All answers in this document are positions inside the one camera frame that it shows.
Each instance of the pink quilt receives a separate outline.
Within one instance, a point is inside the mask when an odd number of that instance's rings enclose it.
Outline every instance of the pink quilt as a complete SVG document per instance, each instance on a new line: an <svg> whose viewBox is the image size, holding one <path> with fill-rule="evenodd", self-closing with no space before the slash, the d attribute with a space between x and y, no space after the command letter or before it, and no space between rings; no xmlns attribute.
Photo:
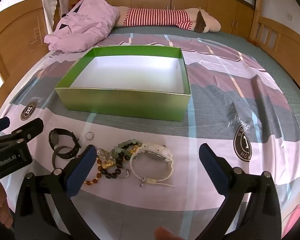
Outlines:
<svg viewBox="0 0 300 240"><path fill-rule="evenodd" d="M44 38L49 50L84 51L106 38L119 17L105 0L81 0Z"/></svg>

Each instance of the red and white striped cloth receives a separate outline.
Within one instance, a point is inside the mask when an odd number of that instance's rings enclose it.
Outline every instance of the red and white striped cloth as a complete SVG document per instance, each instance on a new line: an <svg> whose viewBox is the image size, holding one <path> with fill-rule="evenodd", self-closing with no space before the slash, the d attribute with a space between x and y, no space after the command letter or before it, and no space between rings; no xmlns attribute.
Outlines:
<svg viewBox="0 0 300 240"><path fill-rule="evenodd" d="M123 26L177 26L191 30L192 22L184 10L129 8Z"/></svg>

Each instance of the green box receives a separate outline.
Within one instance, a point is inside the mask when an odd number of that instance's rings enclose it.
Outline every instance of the green box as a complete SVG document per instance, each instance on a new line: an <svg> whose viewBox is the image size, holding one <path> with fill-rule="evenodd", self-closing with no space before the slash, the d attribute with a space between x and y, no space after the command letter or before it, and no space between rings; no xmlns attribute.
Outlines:
<svg viewBox="0 0 300 240"><path fill-rule="evenodd" d="M143 90L142 86L182 92ZM69 110L168 121L183 120L191 96L181 49L148 45L93 48L55 89Z"/></svg>

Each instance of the circular logo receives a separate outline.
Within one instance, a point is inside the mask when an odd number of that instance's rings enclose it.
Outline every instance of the circular logo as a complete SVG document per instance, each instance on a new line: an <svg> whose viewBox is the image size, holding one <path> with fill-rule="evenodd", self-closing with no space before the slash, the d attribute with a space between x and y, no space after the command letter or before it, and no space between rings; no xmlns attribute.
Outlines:
<svg viewBox="0 0 300 240"><path fill-rule="evenodd" d="M240 125L233 139L233 148L240 160L249 162L252 156L251 143Z"/></svg>
<svg viewBox="0 0 300 240"><path fill-rule="evenodd" d="M36 101L32 101L31 103L29 103L25 109L23 109L22 113L21 113L21 120L25 121L28 120L30 118L30 116L33 114L33 112L35 111L35 109L37 108L37 102Z"/></svg>

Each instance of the white towel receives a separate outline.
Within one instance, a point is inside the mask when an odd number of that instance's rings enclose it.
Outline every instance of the white towel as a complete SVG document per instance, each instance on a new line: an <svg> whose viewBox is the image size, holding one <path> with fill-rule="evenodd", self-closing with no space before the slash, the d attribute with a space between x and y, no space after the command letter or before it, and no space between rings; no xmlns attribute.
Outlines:
<svg viewBox="0 0 300 240"><path fill-rule="evenodd" d="M60 17L69 12L69 0L59 0L60 4Z"/></svg>
<svg viewBox="0 0 300 240"><path fill-rule="evenodd" d="M53 17L57 7L57 0L42 0L42 4L43 4L44 17L46 18L48 34L51 34L53 32L52 30L54 24Z"/></svg>

